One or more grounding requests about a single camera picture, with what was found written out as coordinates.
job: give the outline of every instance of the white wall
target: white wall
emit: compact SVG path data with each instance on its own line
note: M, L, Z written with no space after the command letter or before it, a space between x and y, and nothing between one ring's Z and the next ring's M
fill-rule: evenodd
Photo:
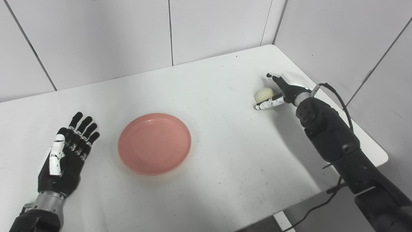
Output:
M410 0L290 0L275 45L347 102L411 12Z
M271 44L284 2L9 0L58 90Z
M351 117L388 153L389 161L379 169L412 198L412 25L406 28L370 78L349 104ZM296 222L311 207L324 202L320 194L290 207L285 213ZM317 209L298 232L374 231L349 189L342 189L329 205Z
M171 66L168 0L10 0L58 90Z
M273 44L286 0L272 0L260 46Z
M283 3L284 0L170 0L173 63L260 46L269 15L267 44L271 34L274 36Z
M0 31L0 102L54 91L3 1Z

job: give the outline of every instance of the silver wrist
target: silver wrist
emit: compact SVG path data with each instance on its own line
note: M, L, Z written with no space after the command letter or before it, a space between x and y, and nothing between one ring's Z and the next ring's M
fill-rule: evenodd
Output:
M41 191L39 192L36 201L26 204L25 208L29 206L30 209L40 209L57 214L60 224L63 226L63 201L64 196L60 193Z

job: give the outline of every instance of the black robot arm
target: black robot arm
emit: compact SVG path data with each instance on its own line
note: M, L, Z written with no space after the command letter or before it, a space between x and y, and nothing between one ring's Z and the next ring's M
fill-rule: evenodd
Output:
M355 203L374 230L412 232L412 201L362 152L359 139L338 112L307 94L306 88L299 92L281 77L273 80L279 83L284 98L297 106L296 116L321 157L335 167L352 193L357 194Z

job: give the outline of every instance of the panel seam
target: panel seam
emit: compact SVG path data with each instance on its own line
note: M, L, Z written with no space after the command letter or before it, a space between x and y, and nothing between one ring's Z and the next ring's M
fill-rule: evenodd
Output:
M33 45L31 44L30 40L28 39L26 33L24 32L23 28L21 27L21 24L20 24L19 21L17 20L17 17L16 17L16 15L14 14L12 8L10 7L9 3L7 2L7 0L3 0L3 1L4 1L4 3L6 4L7 8L9 9L10 13L12 14L12 16L13 16L13 18L14 18L14 21L16 22L17 26L19 27L19 29L20 29L21 33L23 34L26 42L28 43L28 45L30 46L31 50L33 51L34 56L36 56L37 61L39 62L41 68L43 69L43 72L46 74L47 78L49 79L50 84L53 86L54 91L57 91L57 88L56 88L55 84L53 83L53 80L50 78L49 73L47 72L47 70L46 70L46 68L44 67L42 61L40 60L40 57L38 56L36 50L34 49Z
M386 54L388 54L389 50L393 47L393 45L396 43L396 41L399 39L399 37L402 35L402 33L405 31L405 29L408 27L410 22L412 21L412 17L409 19L409 21L406 23L406 25L402 28L398 36L396 36L395 40L391 43L391 45L388 47L388 49L385 51L385 53L382 55L382 57L379 59L379 61L376 63L376 65L369 71L369 73L366 75L365 79L363 79L362 83L358 87L358 89L355 91L355 93L352 95L352 97L349 99L348 103L346 103L346 107L349 105L349 103L352 101L352 99L355 97L355 95L359 92L359 90L362 88L362 86L366 83L366 81L369 79L369 77L372 75L372 73L375 71L375 69L378 67L378 65L381 63L381 61L385 58Z

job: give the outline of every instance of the floor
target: floor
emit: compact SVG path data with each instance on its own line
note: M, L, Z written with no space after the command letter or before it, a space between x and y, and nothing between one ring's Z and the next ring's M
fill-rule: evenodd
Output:
M273 216L265 218L237 232L282 232Z

